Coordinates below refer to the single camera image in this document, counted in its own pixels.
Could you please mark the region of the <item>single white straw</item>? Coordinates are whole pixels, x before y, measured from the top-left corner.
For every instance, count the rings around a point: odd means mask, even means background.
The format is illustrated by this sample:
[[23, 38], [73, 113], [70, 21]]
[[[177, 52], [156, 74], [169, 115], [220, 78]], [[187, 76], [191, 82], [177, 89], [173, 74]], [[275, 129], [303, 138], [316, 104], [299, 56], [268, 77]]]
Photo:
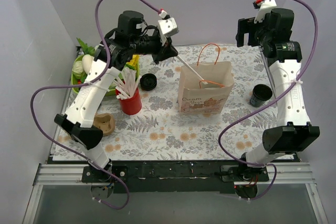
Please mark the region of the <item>single white straw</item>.
[[205, 81], [184, 59], [182, 59], [179, 55], [176, 56], [176, 58], [183, 63], [183, 65], [188, 68], [192, 73], [194, 73], [200, 82], [203, 82], [204, 84], [208, 84], [207, 81]]

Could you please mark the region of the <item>stack of dark plastic cups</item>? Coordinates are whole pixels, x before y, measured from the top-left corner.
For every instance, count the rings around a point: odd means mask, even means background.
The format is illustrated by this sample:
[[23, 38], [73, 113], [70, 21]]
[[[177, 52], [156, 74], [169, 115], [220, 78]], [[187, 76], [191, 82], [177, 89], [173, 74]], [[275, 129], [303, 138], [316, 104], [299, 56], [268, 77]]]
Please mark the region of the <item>stack of dark plastic cups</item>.
[[273, 95], [272, 89], [265, 84], [254, 86], [249, 103], [255, 107], [261, 107], [266, 101], [270, 100]]

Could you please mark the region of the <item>paper takeout bag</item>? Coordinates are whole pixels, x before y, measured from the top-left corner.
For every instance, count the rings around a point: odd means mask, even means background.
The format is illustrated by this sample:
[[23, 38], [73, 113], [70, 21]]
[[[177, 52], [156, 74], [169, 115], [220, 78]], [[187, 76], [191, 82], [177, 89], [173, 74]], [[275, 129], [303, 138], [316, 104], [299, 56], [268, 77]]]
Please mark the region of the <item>paper takeout bag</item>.
[[208, 84], [200, 82], [197, 76], [184, 65], [181, 67], [178, 107], [184, 114], [221, 113], [234, 86], [232, 64], [219, 61], [220, 52], [214, 62], [200, 62], [190, 66]]

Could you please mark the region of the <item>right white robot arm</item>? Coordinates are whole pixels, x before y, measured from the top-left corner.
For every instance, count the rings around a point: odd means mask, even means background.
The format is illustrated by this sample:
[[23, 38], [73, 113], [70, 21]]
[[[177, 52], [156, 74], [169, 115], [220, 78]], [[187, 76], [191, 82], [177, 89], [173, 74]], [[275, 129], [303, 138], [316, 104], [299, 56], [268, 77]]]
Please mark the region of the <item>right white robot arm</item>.
[[320, 135], [319, 127], [311, 124], [303, 100], [301, 47], [290, 39], [294, 17], [292, 10], [274, 8], [260, 21], [238, 20], [237, 46], [244, 44], [244, 35], [248, 34], [248, 45], [261, 48], [278, 107], [277, 126], [264, 130], [262, 143], [240, 158], [245, 161], [237, 168], [242, 180], [251, 180], [278, 157], [304, 151]]

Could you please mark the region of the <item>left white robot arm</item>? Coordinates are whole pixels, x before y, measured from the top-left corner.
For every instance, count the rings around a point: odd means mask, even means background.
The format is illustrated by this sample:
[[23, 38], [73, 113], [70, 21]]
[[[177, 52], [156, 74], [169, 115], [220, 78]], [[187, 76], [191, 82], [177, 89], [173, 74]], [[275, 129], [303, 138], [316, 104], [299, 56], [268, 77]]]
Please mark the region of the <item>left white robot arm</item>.
[[55, 123], [86, 151], [93, 175], [100, 182], [111, 178], [110, 159], [100, 141], [103, 131], [94, 126], [96, 111], [108, 92], [109, 86], [132, 59], [134, 54], [151, 55], [155, 63], [178, 55], [171, 36], [178, 33], [173, 17], [159, 11], [157, 25], [144, 27], [143, 14], [126, 10], [118, 18], [117, 28], [109, 31], [95, 51], [84, 85], [73, 104], [64, 114], [55, 116]]

